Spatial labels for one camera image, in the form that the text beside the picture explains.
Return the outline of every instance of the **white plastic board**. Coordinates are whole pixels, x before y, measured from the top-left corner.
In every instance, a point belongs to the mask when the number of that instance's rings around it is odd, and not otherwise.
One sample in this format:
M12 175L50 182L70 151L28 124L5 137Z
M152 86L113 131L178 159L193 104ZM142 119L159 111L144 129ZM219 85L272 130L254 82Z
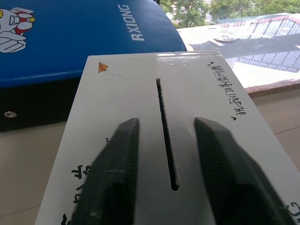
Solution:
M156 78L161 79L177 192L170 188ZM290 203L300 203L300 174L219 53L102 55L86 62L36 225L68 224L88 166L117 126L133 117L140 119L136 225L215 224L200 171L195 117L228 128L289 210L298 212Z

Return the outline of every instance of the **blue box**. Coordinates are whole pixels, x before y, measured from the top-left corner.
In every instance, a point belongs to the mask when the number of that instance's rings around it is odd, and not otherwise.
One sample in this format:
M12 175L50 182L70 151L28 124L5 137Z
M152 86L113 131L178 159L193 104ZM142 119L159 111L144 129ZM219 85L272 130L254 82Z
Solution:
M0 130L66 120L89 55L186 50L153 0L6 0L0 10L0 108L17 113Z

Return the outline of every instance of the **black handwritten character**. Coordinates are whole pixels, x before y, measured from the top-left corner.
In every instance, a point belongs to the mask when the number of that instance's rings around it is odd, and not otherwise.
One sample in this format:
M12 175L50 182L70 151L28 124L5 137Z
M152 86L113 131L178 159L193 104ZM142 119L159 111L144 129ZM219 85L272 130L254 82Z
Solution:
M240 106L240 105L242 105L242 102L239 101L239 99L240 99L239 97L233 97L233 98L229 99L229 102L231 105L236 104L237 106Z
M79 166L77 166L78 170L72 170L71 171L72 173L76 173L74 176L77 177L78 179L82 179L82 177L83 177L82 171L81 171L82 166L83 165L79 165ZM83 171L83 174L87 176L89 174L89 171L90 171L90 166L87 165L85 167L85 171Z
M214 62L210 62L210 64L207 64L207 67L210 67L210 66L211 66L211 64L214 64Z
M76 191L83 189L83 186L84 186L84 184L82 184L80 187L76 188ZM79 203L80 196L81 196L81 194L76 194L74 196L75 200L73 201L73 203Z
M77 174L75 174L74 176L77 177L77 178L79 178L79 179L81 179L81 178L83 177L83 175L82 175L82 173L81 173L81 168L82 168L82 166L83 166L83 165L79 165L79 166L77 166L77 169L78 169L78 170L72 170L72 171L71 171L72 173L77 173Z
M221 66L212 66L211 69L212 69L212 70L223 70L223 69L221 68Z
M231 98L236 98L236 94L226 94L227 96L231 97Z
M85 171L83 171L83 173L84 173L84 175L88 175L89 174L89 172L90 172L90 166L89 165L87 165L86 167L85 167Z
M222 82L223 84L220 84L219 87L221 88L230 88L233 84L232 83L229 83L229 81L226 81L226 82Z
M224 88L224 90L225 90L225 93L227 93L229 91L234 92L233 88Z
M234 109L235 111L236 111L236 115L238 116L238 115L240 115L240 116L242 116L242 115L246 115L246 111L244 110L244 108L241 106L241 108L240 109L237 109L237 108L235 108Z
M76 195L74 196L75 200L73 201L73 203L79 203L80 196L81 196L81 194L76 194Z
M227 76L224 76L224 77L219 76L219 77L217 78L217 81L224 82L224 81L229 81L229 80L228 80Z
M222 72L224 72L224 71L214 71L214 75L215 76L224 76L224 75L222 75Z
M63 216L62 216L62 222L61 222L61 224L60 225L72 225L72 221L71 220L69 220L68 222L67 222L67 216L64 214Z
M287 206L286 206L286 209L288 210L288 212L289 212L293 217L300 216L300 206L299 206L297 203L295 203L295 202L292 202L292 203L291 203L291 206L292 206L292 207L295 207L295 206L296 206L296 207L297 207L296 209L297 209L298 212L292 213L292 212L289 210L290 206L287 205Z

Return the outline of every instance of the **blue case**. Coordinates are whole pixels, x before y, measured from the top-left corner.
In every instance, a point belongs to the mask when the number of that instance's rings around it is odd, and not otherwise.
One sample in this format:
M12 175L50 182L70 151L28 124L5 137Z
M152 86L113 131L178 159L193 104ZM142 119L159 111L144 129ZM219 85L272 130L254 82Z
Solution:
M80 77L89 55L185 51L153 0L3 0L0 88Z

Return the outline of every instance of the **screw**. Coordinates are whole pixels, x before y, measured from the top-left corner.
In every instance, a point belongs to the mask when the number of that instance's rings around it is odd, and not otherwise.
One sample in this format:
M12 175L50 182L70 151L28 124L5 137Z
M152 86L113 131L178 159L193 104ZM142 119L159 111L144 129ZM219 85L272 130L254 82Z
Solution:
M8 111L8 112L4 113L4 116L7 118L14 118L17 116L17 114L15 112Z

